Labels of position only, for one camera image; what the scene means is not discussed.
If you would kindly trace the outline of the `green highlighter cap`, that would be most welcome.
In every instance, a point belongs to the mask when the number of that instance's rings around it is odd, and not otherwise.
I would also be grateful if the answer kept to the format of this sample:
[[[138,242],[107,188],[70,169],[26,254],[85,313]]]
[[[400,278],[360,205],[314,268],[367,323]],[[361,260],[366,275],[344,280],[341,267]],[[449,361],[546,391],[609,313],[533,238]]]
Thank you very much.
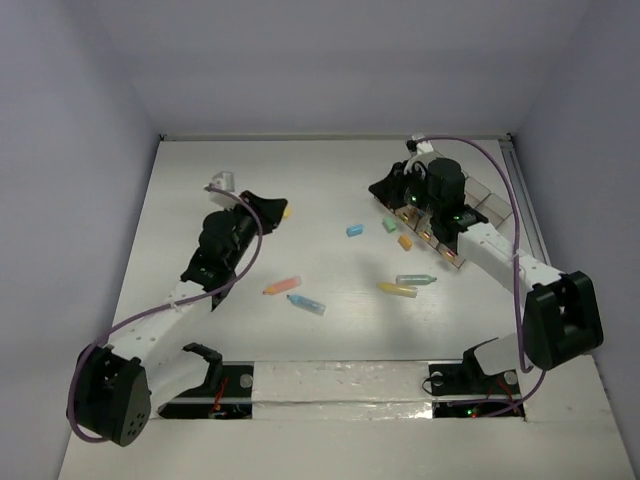
[[[397,230],[397,225],[392,217],[385,217],[382,221],[382,225],[387,233],[392,233]]]

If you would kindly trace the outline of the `green highlighter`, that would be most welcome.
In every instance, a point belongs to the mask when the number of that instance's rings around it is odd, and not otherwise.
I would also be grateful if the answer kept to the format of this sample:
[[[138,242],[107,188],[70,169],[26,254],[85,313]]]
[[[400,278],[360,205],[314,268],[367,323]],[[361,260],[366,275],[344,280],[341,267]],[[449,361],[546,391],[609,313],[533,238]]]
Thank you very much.
[[[426,286],[437,281],[435,276],[429,274],[397,275],[395,283],[407,286]]]

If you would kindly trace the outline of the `yellow highlighter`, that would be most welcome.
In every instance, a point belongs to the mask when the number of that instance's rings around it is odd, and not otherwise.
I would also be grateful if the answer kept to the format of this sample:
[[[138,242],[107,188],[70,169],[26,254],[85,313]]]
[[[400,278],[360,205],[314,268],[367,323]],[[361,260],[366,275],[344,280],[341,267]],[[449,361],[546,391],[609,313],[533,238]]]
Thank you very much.
[[[406,298],[416,298],[417,288],[410,285],[394,284],[394,283],[379,283],[378,288],[389,295],[395,295]]]

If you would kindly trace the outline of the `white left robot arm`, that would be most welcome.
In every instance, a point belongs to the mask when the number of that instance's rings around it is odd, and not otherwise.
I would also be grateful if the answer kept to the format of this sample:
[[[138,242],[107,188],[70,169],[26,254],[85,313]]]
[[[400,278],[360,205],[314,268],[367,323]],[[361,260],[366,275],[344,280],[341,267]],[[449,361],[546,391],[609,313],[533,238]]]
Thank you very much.
[[[222,355],[186,335],[247,274],[238,267],[244,254],[261,250],[288,205],[250,191],[226,196],[233,206],[204,218],[198,246],[165,302],[112,326],[79,354],[66,408],[79,439],[128,446],[181,393],[225,390]]]

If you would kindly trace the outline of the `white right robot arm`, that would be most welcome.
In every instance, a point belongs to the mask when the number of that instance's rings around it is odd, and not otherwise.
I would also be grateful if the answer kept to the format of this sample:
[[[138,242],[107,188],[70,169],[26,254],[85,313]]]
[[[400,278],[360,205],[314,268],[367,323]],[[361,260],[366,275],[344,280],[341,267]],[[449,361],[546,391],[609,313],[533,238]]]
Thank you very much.
[[[466,178],[448,158],[406,160],[368,188],[390,211],[410,208],[454,256],[481,268],[513,296],[515,345],[523,371],[552,370],[604,342],[595,288],[581,271],[562,272],[507,240],[466,200]]]

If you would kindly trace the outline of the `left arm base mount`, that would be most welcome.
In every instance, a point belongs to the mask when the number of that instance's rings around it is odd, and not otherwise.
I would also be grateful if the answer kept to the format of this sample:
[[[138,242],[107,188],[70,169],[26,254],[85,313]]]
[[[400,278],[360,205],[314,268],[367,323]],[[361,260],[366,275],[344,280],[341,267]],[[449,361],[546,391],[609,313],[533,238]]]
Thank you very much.
[[[193,361],[190,373],[179,373],[186,383],[170,400],[161,404],[157,414],[163,419],[247,420],[253,416],[253,362],[226,362],[216,350],[199,343],[183,347],[185,361]]]

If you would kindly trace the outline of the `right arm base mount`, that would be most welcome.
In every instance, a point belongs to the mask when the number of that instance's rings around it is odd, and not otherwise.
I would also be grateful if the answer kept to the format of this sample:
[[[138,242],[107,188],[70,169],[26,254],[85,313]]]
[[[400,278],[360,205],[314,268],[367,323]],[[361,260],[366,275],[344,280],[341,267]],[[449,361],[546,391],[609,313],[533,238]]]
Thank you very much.
[[[433,399],[434,418],[498,417],[524,418],[515,370],[488,375],[480,366],[476,351],[492,340],[465,350],[459,361],[430,364],[422,390]]]

